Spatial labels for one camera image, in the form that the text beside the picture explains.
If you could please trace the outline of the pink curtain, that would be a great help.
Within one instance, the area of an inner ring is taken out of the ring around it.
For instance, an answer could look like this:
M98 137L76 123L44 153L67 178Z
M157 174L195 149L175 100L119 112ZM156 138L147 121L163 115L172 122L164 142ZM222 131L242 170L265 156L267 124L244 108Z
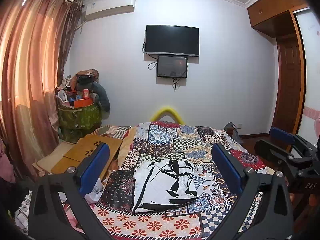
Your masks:
M1 138L19 176L58 145L61 85L80 0L1 0Z

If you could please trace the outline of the yellow curved headrest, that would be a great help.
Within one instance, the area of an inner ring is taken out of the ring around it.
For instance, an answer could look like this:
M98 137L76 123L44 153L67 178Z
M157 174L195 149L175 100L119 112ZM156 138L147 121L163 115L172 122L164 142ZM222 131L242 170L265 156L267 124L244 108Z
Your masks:
M150 121L159 121L164 116L171 116L171 118L175 121L176 124L184 125L182 117L179 113L173 109L172 107L165 106L159 109L151 118Z

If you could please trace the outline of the green fabric storage bin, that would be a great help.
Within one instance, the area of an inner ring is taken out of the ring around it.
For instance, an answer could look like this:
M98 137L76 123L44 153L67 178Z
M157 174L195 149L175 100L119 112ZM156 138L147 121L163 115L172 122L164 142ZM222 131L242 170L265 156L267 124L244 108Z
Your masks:
M99 128L102 122L101 109L96 103L77 109L59 107L57 113L59 139L74 144Z

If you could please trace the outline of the wooden overhead cabinet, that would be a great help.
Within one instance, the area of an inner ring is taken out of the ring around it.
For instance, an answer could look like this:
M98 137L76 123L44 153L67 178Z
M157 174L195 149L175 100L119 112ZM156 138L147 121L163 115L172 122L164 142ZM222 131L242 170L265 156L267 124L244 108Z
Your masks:
M294 34L290 10L304 5L306 0L258 0L247 9L251 27L271 38Z

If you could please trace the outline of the white sliding wardrobe door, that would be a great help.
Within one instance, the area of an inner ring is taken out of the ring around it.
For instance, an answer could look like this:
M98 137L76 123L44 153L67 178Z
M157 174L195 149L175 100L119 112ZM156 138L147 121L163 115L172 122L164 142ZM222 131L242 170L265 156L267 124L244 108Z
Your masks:
M296 13L296 20L306 67L305 101L298 134L315 144L319 138L319 21L310 9Z

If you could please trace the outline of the orange box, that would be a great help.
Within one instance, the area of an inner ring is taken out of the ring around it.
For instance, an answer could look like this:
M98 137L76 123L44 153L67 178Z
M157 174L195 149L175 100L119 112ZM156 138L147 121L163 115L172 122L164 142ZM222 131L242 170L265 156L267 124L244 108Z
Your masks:
M74 101L74 108L87 107L93 104L93 100L90 98L83 98Z

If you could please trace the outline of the black wall television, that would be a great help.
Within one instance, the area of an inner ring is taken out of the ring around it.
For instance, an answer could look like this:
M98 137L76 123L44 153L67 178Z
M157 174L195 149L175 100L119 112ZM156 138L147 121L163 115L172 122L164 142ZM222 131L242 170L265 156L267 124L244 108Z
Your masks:
M147 25L144 49L148 54L199 57L199 28L177 25Z

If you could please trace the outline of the brown bag on pile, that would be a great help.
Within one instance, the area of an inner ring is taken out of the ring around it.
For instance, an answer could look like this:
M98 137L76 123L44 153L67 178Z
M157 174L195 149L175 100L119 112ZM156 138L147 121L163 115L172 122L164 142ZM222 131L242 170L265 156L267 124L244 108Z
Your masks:
M96 69L88 69L77 72L69 82L71 90L75 90L76 85L92 83L99 80L99 72Z

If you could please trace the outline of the black and white shirt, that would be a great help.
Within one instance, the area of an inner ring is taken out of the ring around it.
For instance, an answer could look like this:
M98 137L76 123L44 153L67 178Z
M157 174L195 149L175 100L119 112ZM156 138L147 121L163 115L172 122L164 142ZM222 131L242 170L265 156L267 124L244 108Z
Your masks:
M136 169L133 213L177 208L197 198L195 168L187 159L145 161Z

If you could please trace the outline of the patchwork patterned bedspread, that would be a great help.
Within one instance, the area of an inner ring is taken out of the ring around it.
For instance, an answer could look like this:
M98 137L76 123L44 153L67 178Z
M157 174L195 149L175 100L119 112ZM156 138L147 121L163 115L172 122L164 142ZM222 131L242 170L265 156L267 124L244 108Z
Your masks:
M96 135L121 139L92 205L114 239L207 239L237 200L212 158L221 144L245 167L272 174L225 130L166 121L104 126Z

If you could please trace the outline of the white plastic bag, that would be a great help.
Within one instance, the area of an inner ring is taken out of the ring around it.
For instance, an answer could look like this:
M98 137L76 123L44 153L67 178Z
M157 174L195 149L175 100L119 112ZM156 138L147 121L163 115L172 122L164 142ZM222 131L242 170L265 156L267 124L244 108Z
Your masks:
M95 203L99 202L99 199L103 195L103 191L105 189L105 186L106 186L106 180L101 181L101 179L98 178L92 191L85 195L86 202L88 204L95 204Z

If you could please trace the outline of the wooden lap desk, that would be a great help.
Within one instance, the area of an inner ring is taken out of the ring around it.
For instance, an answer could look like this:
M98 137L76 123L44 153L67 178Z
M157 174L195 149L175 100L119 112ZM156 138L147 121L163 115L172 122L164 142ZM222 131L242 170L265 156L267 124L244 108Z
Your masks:
M121 139L90 134L86 135L84 138L79 139L79 141L63 155L63 158L51 169L51 173L60 174L64 173L67 168L71 166L78 167L102 142L106 143L110 148L109 159L99 177L101 180L104 179L106 177L107 169L123 142Z

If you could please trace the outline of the white air conditioner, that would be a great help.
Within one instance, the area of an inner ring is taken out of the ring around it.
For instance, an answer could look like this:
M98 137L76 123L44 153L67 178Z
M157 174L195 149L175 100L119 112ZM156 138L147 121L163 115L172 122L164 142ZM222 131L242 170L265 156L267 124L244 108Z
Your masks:
M136 0L97 0L87 5L85 20L134 12L135 4Z

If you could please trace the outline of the grey cloth on chair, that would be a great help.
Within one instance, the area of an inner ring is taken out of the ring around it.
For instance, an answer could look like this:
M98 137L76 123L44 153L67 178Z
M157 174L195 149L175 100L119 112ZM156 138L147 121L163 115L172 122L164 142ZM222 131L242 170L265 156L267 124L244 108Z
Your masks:
M232 122L229 122L225 125L224 130L226 131L226 133L233 139L235 140L237 143L239 143L240 145L242 145L244 142L242 141L242 139L240 138L240 135L238 133L238 130L235 126L235 124L233 124Z

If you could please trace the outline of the small wall monitor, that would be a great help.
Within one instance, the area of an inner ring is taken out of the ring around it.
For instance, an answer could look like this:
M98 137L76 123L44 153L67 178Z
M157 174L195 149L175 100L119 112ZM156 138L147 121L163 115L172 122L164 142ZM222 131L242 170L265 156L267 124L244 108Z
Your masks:
M186 79L187 73L187 57L159 55L157 61L157 77Z

